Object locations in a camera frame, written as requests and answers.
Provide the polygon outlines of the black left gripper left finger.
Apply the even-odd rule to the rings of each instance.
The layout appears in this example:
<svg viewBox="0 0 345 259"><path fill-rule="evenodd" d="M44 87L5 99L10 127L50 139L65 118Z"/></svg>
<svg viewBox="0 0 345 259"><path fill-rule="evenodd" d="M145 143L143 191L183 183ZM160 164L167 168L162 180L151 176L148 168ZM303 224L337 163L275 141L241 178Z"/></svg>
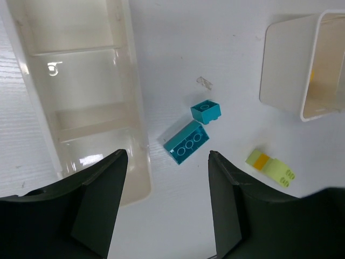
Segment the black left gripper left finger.
<svg viewBox="0 0 345 259"><path fill-rule="evenodd" d="M1 258L107 258L127 166L119 149L51 185L1 198Z"/></svg>

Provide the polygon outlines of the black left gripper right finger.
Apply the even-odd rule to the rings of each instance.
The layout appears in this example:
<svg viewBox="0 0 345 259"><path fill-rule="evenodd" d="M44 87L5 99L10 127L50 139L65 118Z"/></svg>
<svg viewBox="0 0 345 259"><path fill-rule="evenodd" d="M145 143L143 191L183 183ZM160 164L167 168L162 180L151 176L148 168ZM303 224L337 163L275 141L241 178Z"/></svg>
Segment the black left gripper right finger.
<svg viewBox="0 0 345 259"><path fill-rule="evenodd" d="M208 159L218 258L344 258L344 189L297 198Z"/></svg>

